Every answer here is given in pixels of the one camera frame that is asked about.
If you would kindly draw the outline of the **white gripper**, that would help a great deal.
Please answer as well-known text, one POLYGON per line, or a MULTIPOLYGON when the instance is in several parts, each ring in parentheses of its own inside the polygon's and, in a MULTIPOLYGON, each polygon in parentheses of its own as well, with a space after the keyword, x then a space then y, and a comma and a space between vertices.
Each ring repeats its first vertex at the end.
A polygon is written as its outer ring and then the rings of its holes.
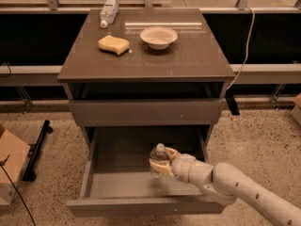
POLYGON ((183 183, 196 184, 200 180, 199 161, 187 153, 179 154, 173 148, 166 147, 166 154, 169 160, 150 160, 150 174, 152 177, 175 176, 183 183))

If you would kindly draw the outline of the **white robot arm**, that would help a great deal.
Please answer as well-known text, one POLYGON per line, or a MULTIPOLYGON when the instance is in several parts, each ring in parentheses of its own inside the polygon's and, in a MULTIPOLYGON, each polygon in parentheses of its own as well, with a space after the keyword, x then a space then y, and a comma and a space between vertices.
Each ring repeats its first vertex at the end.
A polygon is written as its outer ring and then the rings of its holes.
POLYGON ((159 143, 150 152, 150 166, 161 175, 191 184, 210 199, 229 205, 239 198, 274 226, 301 226, 301 209, 257 184, 228 163, 212 166, 159 143))

